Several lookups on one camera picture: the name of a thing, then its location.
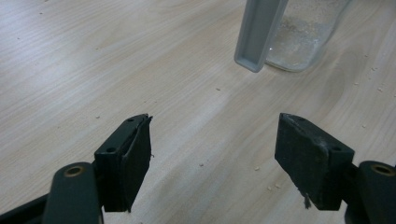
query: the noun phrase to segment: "light wood grain surface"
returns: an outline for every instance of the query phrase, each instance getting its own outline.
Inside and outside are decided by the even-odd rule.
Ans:
[[[274,159],[278,114],[313,121],[355,164],[394,164],[396,2],[354,1],[299,74],[235,64],[245,3],[0,1],[0,213],[149,113],[155,158],[132,213],[106,223],[344,223],[344,204],[304,209]]]

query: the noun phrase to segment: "transparent jar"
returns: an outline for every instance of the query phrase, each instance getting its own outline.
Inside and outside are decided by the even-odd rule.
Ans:
[[[247,0],[234,59],[299,72],[311,65],[351,0]]]
[[[289,0],[270,43],[266,62],[292,72],[320,56],[351,0]]]

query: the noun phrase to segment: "wooden table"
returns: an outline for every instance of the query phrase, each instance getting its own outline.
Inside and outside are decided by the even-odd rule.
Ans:
[[[344,204],[305,210],[275,161],[278,115],[313,121],[355,164],[394,164],[396,2],[354,1],[298,74],[235,64],[245,3],[1,1],[0,213],[149,113],[155,158],[132,213],[106,223],[343,223]]]

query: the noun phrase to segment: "screw hole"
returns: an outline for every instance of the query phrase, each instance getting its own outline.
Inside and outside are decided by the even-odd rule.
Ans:
[[[64,172],[64,176],[73,177],[73,176],[77,176],[77,175],[82,174],[82,172],[84,172],[84,167],[82,167],[82,166],[73,166],[73,167],[70,167],[69,169],[67,169]]]
[[[387,176],[396,175],[396,172],[394,170],[389,169],[387,166],[384,165],[374,164],[372,165],[372,169],[381,175],[387,175]]]
[[[113,153],[115,151],[116,151],[116,149],[114,147],[110,147],[110,148],[106,149],[106,152],[108,152],[108,153]]]

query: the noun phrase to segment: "clear plastic container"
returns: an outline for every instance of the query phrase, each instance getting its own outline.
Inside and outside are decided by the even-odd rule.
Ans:
[[[266,63],[299,72],[315,62],[351,0],[289,0]]]

